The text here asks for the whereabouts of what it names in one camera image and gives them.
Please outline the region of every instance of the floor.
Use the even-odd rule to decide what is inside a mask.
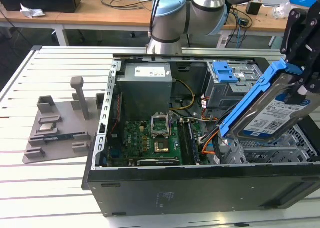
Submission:
[[[19,32],[11,28],[12,38],[6,39],[0,36],[0,90],[6,85],[10,77],[23,61],[25,56],[31,49],[31,45],[19,34]],[[34,45],[59,45],[57,40],[52,39],[53,30],[49,29],[32,29],[23,28],[23,35]],[[135,38],[130,37],[128,31],[101,31],[102,42],[98,42],[98,32],[94,30],[83,30],[85,37],[83,41],[77,30],[67,30],[69,44],[71,46],[145,46],[148,42],[146,32],[136,32]],[[194,35],[192,47],[208,47],[214,48],[218,43],[218,35],[203,36]],[[269,36],[247,36],[241,48],[252,49],[269,49]],[[232,39],[235,43],[229,43],[228,48],[235,48],[237,39]],[[187,38],[182,36],[182,46],[187,47]]]

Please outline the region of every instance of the aluminum profile table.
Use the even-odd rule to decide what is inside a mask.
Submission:
[[[241,222],[260,228],[320,226],[320,191],[286,210],[107,219],[91,192],[81,189],[86,157],[22,163],[40,95],[52,95],[56,102],[71,100],[74,90],[70,78],[82,75],[84,94],[93,98],[105,89],[114,53],[144,52],[144,48],[125,47],[42,47],[30,51],[0,93],[0,227],[234,227]],[[187,48],[183,52],[259,56],[270,62],[281,57],[274,50]]]

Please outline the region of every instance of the gray peg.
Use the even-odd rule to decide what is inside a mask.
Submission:
[[[84,79],[82,76],[74,76],[70,81],[71,87],[73,87],[78,95],[80,106],[83,112],[84,119],[89,119],[89,109],[84,95],[82,87],[84,86]]]

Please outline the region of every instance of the computer chip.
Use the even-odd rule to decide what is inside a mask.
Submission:
[[[169,152],[169,139],[154,139],[153,144],[155,152]]]

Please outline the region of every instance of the blue drive bay bracket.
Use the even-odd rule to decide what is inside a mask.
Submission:
[[[219,82],[236,83],[238,78],[232,72],[232,68],[226,61],[214,61],[212,63],[213,71],[218,77]]]
[[[242,112],[251,104],[251,102],[261,93],[265,92],[271,86],[271,79],[280,70],[285,70],[288,73],[300,75],[303,71],[294,64],[286,63],[282,58],[274,61],[266,69],[264,74],[259,78],[256,84],[247,92],[244,98],[236,105],[232,112],[225,118],[220,125],[220,133],[223,136],[227,134],[232,123],[241,116]]]

